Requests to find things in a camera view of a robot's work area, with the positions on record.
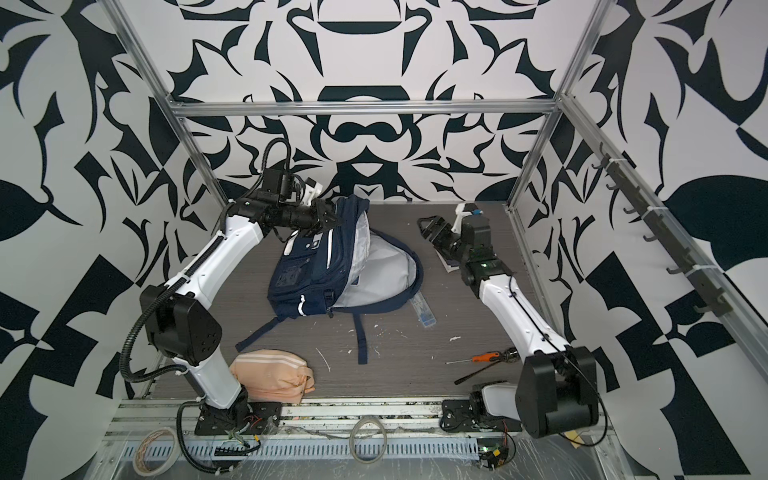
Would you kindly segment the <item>navy blue student backpack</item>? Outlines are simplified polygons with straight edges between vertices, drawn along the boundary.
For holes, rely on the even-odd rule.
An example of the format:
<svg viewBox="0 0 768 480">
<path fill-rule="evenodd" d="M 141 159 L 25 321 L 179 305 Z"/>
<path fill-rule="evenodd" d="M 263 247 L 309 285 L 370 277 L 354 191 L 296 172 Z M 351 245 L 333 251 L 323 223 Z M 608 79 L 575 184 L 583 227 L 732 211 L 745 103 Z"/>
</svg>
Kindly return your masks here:
<svg viewBox="0 0 768 480">
<path fill-rule="evenodd" d="M 338 226 L 287 241 L 267 299 L 275 317 L 236 344 L 239 353 L 287 319 L 348 313 L 353 317 L 358 363 L 368 363 L 366 314 L 403 307 L 420 292 L 424 268 L 399 239 L 370 226 L 370 202 L 356 195 L 334 204 Z"/>
</svg>

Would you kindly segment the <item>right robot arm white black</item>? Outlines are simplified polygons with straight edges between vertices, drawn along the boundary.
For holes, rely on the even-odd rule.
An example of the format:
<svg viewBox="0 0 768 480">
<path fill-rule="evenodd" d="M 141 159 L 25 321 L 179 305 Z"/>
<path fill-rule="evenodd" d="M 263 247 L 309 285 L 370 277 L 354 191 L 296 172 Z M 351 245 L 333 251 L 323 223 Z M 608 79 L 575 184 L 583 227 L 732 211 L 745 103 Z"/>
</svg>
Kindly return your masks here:
<svg viewBox="0 0 768 480">
<path fill-rule="evenodd" d="M 517 421 L 533 438 L 596 425 L 604 404 L 594 356 L 585 347 L 571 346 L 525 297 L 493 249 L 488 219 L 463 217 L 458 233 L 440 216 L 420 218 L 417 225 L 436 251 L 459 264 L 465 285 L 510 337 L 513 348 L 498 361 L 522 365 L 517 383 L 489 383 L 472 392 L 478 417 Z"/>
</svg>

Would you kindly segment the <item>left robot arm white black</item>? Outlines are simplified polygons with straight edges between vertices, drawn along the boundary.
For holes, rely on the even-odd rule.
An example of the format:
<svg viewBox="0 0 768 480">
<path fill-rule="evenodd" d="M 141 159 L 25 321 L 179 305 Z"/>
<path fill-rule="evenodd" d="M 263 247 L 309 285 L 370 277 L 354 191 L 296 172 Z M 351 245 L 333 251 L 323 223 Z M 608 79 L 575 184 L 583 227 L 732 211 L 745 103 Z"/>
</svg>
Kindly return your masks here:
<svg viewBox="0 0 768 480">
<path fill-rule="evenodd" d="M 229 410 L 243 401 L 243 388 L 220 349 L 222 327 L 210 308 L 238 264 L 271 231 L 317 234 L 337 226 L 331 204 L 321 197 L 323 190 L 313 179 L 268 168 L 253 187 L 229 201 L 201 252 L 165 284 L 142 292 L 142 313 L 121 352 L 123 378 L 142 383 L 175 373 L 185 376 L 213 409 Z M 169 365 L 147 373 L 130 370 L 131 351 L 141 333 Z"/>
</svg>

